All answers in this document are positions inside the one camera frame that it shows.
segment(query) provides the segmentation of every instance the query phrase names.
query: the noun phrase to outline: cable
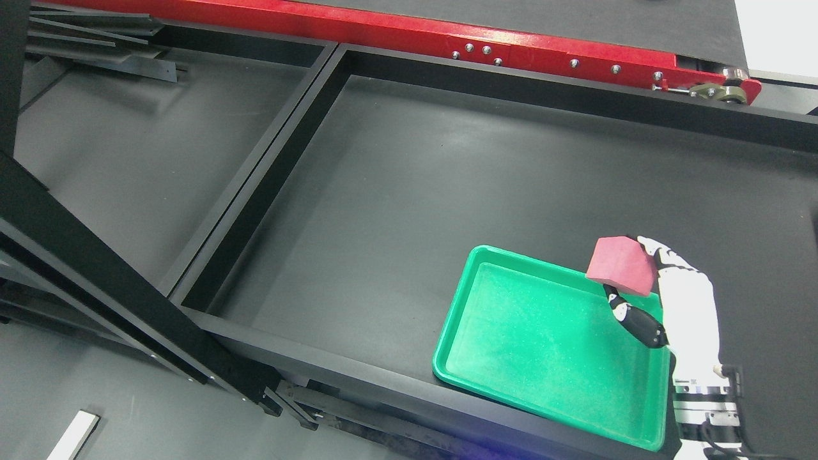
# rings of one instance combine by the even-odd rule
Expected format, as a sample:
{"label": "cable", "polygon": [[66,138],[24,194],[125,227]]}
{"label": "cable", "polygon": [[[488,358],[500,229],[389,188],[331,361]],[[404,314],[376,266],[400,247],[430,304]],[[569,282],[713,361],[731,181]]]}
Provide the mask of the cable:
{"label": "cable", "polygon": [[776,453],[754,453],[750,451],[743,451],[739,449],[730,449],[727,447],[721,447],[715,442],[713,442],[712,437],[710,436],[710,424],[709,420],[705,420],[702,423],[702,437],[704,438],[704,442],[708,443],[710,447],[714,448],[716,451],[724,453],[726,455],[732,455],[734,457],[744,457],[744,458],[777,458],[778,460],[797,460],[796,458],[787,457],[785,455],[778,455]]}
{"label": "cable", "polygon": [[743,421],[746,420],[742,415],[741,404],[740,400],[742,399],[742,395],[739,392],[739,373],[738,368],[736,366],[722,366],[721,373],[727,376],[728,381],[730,382],[730,392],[735,397],[735,415],[739,419],[739,436],[741,438],[741,449],[729,449],[726,447],[719,447],[713,442],[712,437],[710,436],[710,426],[711,423],[709,420],[705,420],[702,423],[702,437],[704,438],[704,442],[708,443],[710,447],[715,449],[717,452],[721,452],[727,455],[733,455],[735,457],[744,457],[744,458],[777,458],[778,460],[797,460],[793,457],[787,457],[785,455],[778,455],[775,453],[755,453],[753,449],[750,447],[750,443],[747,440],[747,433],[744,431],[744,424]]}

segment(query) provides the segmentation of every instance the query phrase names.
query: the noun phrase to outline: robotic arm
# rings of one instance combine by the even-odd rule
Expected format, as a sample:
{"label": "robotic arm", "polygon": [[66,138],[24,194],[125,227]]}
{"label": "robotic arm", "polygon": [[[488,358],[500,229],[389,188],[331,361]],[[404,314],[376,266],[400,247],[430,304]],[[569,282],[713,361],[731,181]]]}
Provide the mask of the robotic arm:
{"label": "robotic arm", "polygon": [[713,288],[700,272],[664,244],[636,239],[658,271],[664,321],[627,303],[605,284],[614,317],[650,348],[667,346],[676,356],[673,408],[681,448],[676,460],[786,458],[753,453],[740,425],[739,374],[719,361],[719,330]]}

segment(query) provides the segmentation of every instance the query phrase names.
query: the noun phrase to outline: pink sponge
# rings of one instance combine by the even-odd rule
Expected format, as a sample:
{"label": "pink sponge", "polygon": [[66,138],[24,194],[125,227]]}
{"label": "pink sponge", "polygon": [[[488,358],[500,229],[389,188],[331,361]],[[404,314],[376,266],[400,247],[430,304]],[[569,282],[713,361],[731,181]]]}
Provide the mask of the pink sponge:
{"label": "pink sponge", "polygon": [[585,276],[621,292],[649,295],[656,281],[656,265],[638,241],[629,237],[606,237],[596,241]]}

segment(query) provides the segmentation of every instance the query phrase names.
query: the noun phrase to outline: red metal rail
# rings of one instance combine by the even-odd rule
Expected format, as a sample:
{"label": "red metal rail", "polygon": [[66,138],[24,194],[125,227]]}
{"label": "red metal rail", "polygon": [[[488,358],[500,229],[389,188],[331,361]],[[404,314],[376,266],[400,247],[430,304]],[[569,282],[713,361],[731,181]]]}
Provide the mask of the red metal rail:
{"label": "red metal rail", "polygon": [[[286,0],[52,0],[76,7],[146,12],[158,18],[225,25],[276,34],[355,43],[429,56],[534,70],[636,88],[689,88],[723,84],[721,74],[682,69],[676,55],[636,47],[588,42],[442,20],[326,7]],[[471,44],[472,51],[467,51]],[[483,52],[485,47],[491,51]],[[761,83],[741,84],[751,103]]]}

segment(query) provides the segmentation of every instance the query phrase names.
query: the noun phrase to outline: green tray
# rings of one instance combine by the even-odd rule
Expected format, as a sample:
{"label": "green tray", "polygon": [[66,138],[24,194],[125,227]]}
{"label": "green tray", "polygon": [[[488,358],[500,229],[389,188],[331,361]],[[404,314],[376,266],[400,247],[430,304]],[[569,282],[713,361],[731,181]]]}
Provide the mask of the green tray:
{"label": "green tray", "polygon": [[[662,320],[655,294],[628,301]],[[432,359],[452,385],[653,451],[669,365],[667,349],[617,323],[584,273],[491,246],[469,254]]]}

